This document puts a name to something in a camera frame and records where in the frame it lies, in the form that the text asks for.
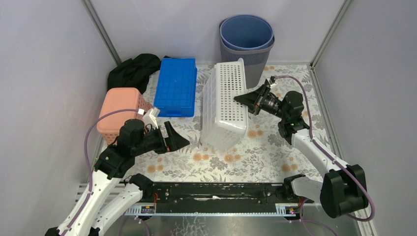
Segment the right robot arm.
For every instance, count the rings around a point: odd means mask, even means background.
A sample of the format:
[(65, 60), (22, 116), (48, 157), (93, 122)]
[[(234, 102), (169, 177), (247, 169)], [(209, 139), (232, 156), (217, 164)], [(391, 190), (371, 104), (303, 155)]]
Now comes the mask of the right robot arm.
[(305, 94), (292, 90), (279, 99), (271, 88), (269, 81), (265, 81), (255, 91), (235, 96), (234, 100), (247, 106), (253, 115), (265, 111), (280, 118), (280, 136), (300, 151), (323, 178), (316, 181), (303, 174), (285, 178), (284, 200), (293, 203), (302, 197), (320, 203), (331, 218), (367, 208), (370, 200), (363, 168), (348, 164), (314, 138), (311, 127), (302, 117), (307, 105)]

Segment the pink plastic basket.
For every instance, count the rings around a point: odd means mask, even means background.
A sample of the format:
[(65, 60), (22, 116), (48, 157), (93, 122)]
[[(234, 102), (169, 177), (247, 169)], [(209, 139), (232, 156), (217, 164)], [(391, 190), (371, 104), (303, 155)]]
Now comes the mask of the pink plastic basket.
[(120, 128), (129, 119), (142, 119), (138, 114), (138, 109), (148, 111), (152, 105), (147, 102), (136, 88), (112, 88), (105, 96), (100, 111), (100, 117), (114, 112), (119, 113), (110, 115), (99, 121), (96, 128), (103, 139), (109, 145), (119, 135)]

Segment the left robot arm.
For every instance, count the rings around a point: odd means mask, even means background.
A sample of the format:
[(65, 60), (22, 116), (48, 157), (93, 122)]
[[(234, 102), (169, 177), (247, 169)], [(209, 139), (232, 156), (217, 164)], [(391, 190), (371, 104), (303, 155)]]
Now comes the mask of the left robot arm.
[(125, 122), (116, 143), (109, 145), (94, 165), (88, 188), (75, 207), (58, 227), (47, 230), (47, 236), (103, 236), (115, 221), (134, 203), (151, 199), (153, 182), (142, 174), (132, 176), (129, 183), (108, 204), (105, 200), (135, 158), (147, 152), (156, 154), (174, 152), (190, 142), (177, 133), (170, 122), (164, 123), (168, 136), (163, 137), (159, 127), (147, 129), (139, 119)]

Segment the white plastic basket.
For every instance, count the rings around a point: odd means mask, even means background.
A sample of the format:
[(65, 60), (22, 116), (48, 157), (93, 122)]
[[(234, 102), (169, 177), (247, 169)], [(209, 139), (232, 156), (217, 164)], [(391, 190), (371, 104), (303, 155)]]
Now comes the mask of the white plastic basket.
[(244, 61), (217, 63), (203, 88), (203, 143), (227, 150), (237, 145), (248, 129), (247, 107), (234, 98), (246, 93)]

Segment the blue divided plastic tray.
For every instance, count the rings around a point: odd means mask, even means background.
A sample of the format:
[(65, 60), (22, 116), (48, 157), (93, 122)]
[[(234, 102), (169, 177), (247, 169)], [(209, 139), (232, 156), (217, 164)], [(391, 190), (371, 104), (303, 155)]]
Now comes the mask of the blue divided plastic tray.
[(163, 58), (153, 106), (159, 117), (193, 117), (197, 67), (194, 58)]

